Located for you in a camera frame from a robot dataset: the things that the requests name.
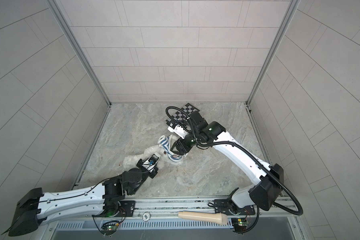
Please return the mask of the white teddy bear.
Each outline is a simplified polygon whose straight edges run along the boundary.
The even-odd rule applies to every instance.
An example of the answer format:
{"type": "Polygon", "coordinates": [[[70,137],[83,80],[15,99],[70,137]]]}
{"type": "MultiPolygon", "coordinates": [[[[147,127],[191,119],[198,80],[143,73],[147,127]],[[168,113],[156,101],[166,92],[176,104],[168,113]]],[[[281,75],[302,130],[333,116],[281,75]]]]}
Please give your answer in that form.
{"type": "Polygon", "coordinates": [[[156,154],[157,156],[159,156],[159,161],[158,161],[158,167],[162,168],[165,166],[165,164],[176,164],[175,162],[172,162],[166,152],[164,152],[164,150],[157,144],[154,145],[152,147],[149,147],[147,149],[144,150],[144,152],[140,155],[134,155],[134,156],[127,156],[124,158],[122,164],[124,169],[129,169],[132,167],[135,167],[136,164],[138,163],[138,161],[140,159],[142,160],[147,160],[149,157],[151,157],[153,154],[156,154]]]}

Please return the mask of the blue white striped sweater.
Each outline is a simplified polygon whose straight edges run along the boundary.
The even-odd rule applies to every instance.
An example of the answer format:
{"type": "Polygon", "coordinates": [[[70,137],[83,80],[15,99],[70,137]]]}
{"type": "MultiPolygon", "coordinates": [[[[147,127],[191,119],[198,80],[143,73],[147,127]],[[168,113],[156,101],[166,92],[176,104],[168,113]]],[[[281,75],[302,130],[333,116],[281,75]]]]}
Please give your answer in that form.
{"type": "Polygon", "coordinates": [[[179,137],[175,136],[175,135],[169,135],[169,136],[165,136],[162,135],[159,140],[158,140],[158,145],[164,150],[164,152],[166,152],[168,158],[175,163],[181,162],[185,156],[181,156],[179,154],[175,154],[172,150],[171,147],[172,145],[179,139],[179,137]]]}

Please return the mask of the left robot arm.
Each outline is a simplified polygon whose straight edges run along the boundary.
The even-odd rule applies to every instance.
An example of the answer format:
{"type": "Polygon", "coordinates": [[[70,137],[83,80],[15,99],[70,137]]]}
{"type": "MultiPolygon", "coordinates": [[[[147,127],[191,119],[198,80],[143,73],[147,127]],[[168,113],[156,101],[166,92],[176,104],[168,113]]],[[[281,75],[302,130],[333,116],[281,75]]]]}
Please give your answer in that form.
{"type": "Polygon", "coordinates": [[[42,188],[32,189],[17,202],[11,226],[5,233],[10,237],[22,236],[43,224],[81,215],[125,219],[128,209],[121,201],[127,195],[134,195],[158,170],[155,164],[138,165],[92,187],[67,192],[44,193],[42,188]]]}

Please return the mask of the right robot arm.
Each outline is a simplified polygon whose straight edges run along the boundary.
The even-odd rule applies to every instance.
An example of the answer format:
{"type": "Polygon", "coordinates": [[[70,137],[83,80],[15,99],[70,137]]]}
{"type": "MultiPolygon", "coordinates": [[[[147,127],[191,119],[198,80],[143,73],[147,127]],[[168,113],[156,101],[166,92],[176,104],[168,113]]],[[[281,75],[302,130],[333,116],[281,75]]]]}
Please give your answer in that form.
{"type": "Polygon", "coordinates": [[[177,112],[167,120],[169,130],[180,138],[171,145],[179,156],[186,155],[194,146],[213,147],[242,170],[252,182],[251,186],[234,190],[227,208],[237,214],[241,209],[255,205],[268,211],[283,191],[284,170],[278,164],[270,165],[240,145],[218,122],[207,123],[198,113],[177,112]]]}

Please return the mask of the black folded chess board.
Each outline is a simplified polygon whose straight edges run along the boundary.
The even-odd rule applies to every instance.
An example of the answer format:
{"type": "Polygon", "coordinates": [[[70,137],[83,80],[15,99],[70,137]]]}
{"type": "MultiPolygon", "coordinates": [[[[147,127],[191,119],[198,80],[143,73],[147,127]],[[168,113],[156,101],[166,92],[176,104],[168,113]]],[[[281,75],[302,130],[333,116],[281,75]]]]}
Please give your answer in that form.
{"type": "Polygon", "coordinates": [[[175,106],[168,106],[166,108],[166,114],[168,117],[166,123],[169,127],[176,127],[177,125],[185,127],[188,124],[187,117],[189,117],[191,113],[199,111],[200,110],[198,108],[196,108],[190,103],[185,104],[181,108],[175,106]],[[175,113],[173,115],[170,115],[169,110],[175,110],[175,113]]]}

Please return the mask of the white round knob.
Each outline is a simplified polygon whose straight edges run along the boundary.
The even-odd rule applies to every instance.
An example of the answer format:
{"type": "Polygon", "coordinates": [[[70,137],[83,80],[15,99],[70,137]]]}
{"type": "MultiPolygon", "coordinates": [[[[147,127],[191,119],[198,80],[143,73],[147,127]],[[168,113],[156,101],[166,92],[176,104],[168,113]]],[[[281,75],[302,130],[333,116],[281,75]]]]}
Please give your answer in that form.
{"type": "Polygon", "coordinates": [[[143,213],[143,215],[142,215],[142,220],[143,220],[144,222],[148,222],[148,221],[150,220],[150,218],[151,218],[151,214],[150,214],[149,212],[143,213]]]}

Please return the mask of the left green circuit board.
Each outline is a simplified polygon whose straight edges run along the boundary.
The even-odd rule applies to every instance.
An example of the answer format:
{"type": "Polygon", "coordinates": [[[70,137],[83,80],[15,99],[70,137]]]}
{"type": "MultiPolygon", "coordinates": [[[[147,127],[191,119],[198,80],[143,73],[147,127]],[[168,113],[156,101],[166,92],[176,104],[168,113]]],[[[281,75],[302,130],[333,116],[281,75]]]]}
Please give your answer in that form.
{"type": "Polygon", "coordinates": [[[104,232],[104,234],[106,236],[110,236],[113,235],[119,228],[121,222],[120,221],[109,221],[106,223],[103,223],[103,225],[101,226],[101,230],[102,232],[104,232]]]}

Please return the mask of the green circuit board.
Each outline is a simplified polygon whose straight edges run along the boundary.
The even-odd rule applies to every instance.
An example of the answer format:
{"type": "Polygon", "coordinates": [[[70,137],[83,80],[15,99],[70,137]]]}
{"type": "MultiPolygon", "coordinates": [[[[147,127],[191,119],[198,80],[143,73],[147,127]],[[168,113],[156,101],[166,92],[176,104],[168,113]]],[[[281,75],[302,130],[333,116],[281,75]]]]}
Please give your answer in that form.
{"type": "Polygon", "coordinates": [[[106,223],[103,223],[103,225],[101,226],[101,230],[102,232],[104,232],[104,234],[106,236],[110,236],[113,235],[119,228],[121,222],[120,221],[109,221],[106,223]]]}
{"type": "Polygon", "coordinates": [[[249,222],[247,221],[247,219],[232,218],[231,223],[233,227],[233,232],[242,234],[246,232],[249,222]]]}

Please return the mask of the right green circuit board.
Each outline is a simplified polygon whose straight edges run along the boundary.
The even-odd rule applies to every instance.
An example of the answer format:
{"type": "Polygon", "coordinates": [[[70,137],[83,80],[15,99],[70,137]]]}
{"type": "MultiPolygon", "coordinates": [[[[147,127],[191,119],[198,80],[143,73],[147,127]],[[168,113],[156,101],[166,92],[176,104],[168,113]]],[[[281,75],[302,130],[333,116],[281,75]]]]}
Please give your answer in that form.
{"type": "Polygon", "coordinates": [[[242,234],[246,232],[249,222],[247,221],[247,219],[232,218],[231,223],[233,227],[233,232],[242,234]]]}

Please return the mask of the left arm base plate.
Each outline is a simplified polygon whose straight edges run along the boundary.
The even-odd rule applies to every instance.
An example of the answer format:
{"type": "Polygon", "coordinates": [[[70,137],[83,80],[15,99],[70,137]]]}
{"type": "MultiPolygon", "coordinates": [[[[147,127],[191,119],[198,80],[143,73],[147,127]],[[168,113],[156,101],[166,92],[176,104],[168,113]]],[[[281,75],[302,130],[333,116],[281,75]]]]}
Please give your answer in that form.
{"type": "Polygon", "coordinates": [[[117,201],[114,203],[105,203],[103,211],[95,215],[98,218],[114,218],[114,217],[132,217],[134,213],[135,201],[117,201]]]}

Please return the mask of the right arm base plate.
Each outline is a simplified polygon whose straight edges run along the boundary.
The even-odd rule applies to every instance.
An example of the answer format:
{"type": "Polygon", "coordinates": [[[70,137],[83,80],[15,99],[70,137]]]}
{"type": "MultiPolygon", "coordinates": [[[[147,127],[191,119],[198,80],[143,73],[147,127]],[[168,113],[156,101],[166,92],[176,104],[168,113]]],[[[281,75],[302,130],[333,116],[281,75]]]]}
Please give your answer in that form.
{"type": "Polygon", "coordinates": [[[227,216],[254,216],[256,214],[254,207],[245,206],[244,208],[238,208],[228,199],[215,199],[208,203],[208,206],[213,208],[215,213],[223,213],[227,216]]]}

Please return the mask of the aluminium mounting rail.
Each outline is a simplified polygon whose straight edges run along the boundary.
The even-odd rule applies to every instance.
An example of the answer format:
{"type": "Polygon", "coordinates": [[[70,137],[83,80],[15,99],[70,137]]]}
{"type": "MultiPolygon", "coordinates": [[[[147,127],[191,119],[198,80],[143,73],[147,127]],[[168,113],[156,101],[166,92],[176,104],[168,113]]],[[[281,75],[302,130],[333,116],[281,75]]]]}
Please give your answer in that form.
{"type": "MultiPolygon", "coordinates": [[[[227,196],[222,197],[194,197],[194,198],[129,198],[126,201],[135,201],[135,209],[132,217],[127,219],[142,219],[145,212],[151,214],[152,219],[177,219],[178,212],[200,212],[215,214],[215,210],[208,206],[208,203],[215,199],[227,199],[227,196]]],[[[63,219],[84,218],[92,215],[100,214],[103,211],[103,206],[99,201],[93,203],[84,202],[79,203],[74,199],[69,199],[68,203],[48,203],[48,210],[39,214],[39,218],[47,218],[48,221],[58,221],[63,219]]],[[[254,203],[246,203],[246,206],[257,207],[254,203]]]]}

